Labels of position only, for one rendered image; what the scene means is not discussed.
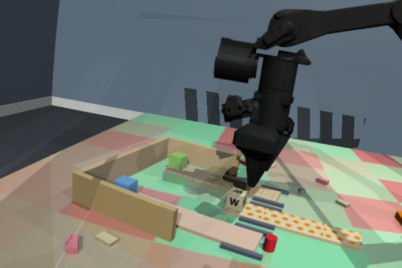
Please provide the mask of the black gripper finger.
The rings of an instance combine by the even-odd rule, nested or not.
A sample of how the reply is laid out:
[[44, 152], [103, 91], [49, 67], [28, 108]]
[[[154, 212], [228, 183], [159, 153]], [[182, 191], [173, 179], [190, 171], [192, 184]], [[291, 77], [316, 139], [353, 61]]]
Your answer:
[[282, 151], [282, 149], [284, 148], [284, 146], [285, 146], [286, 143], [288, 142], [289, 138], [290, 138], [290, 135], [289, 135], [289, 134], [284, 134], [284, 133], [283, 133], [283, 134], [280, 136], [280, 143], [279, 143], [279, 146], [278, 146], [278, 149], [277, 149], [277, 153], [276, 153], [276, 155], [274, 156], [274, 159], [272, 160], [272, 162], [271, 162], [271, 163], [269, 164], [269, 166], [267, 167], [266, 171], [269, 171], [271, 165], [273, 164], [273, 162], [275, 161], [275, 159], [278, 157], [278, 155], [280, 154], [280, 152]]
[[247, 185], [248, 187], [255, 187], [262, 175], [266, 171], [269, 164], [274, 159], [277, 151], [274, 154], [266, 154], [252, 149], [246, 149], [236, 146], [240, 152], [243, 153], [246, 161], [247, 171]]

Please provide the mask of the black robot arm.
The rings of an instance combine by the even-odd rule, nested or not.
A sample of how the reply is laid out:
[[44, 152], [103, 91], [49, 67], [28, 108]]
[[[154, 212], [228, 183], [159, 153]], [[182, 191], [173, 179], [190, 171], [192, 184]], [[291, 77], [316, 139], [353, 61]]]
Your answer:
[[[221, 38], [215, 58], [214, 78], [248, 83], [256, 78], [259, 57], [263, 57], [259, 85], [276, 90], [294, 91], [298, 64], [311, 65], [304, 50], [278, 51], [277, 56], [256, 53], [275, 46], [291, 47], [332, 33], [389, 26], [402, 41], [402, 0], [330, 11], [284, 9], [270, 19], [267, 32], [248, 43]], [[221, 112], [225, 122], [251, 117], [258, 122], [259, 100], [227, 97]], [[256, 120], [254, 120], [256, 119]]]

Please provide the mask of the red cylinder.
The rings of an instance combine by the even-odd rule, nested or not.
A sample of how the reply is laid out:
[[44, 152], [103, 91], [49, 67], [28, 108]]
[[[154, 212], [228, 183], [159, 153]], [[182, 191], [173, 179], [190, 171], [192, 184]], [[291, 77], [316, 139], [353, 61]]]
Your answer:
[[267, 253], [274, 252], [277, 243], [277, 236], [273, 234], [267, 234], [264, 240], [263, 250]]

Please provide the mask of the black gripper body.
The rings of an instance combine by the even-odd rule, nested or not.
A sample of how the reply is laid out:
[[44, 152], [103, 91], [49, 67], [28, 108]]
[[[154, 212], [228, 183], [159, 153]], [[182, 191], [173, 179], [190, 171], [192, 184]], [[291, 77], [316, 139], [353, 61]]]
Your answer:
[[[293, 133], [295, 123], [289, 117], [290, 105], [293, 103], [293, 91], [276, 90], [259, 85], [254, 92], [259, 100], [258, 122], [251, 121], [234, 131], [233, 145], [274, 154], [284, 131]], [[253, 125], [254, 124], [254, 125]]]

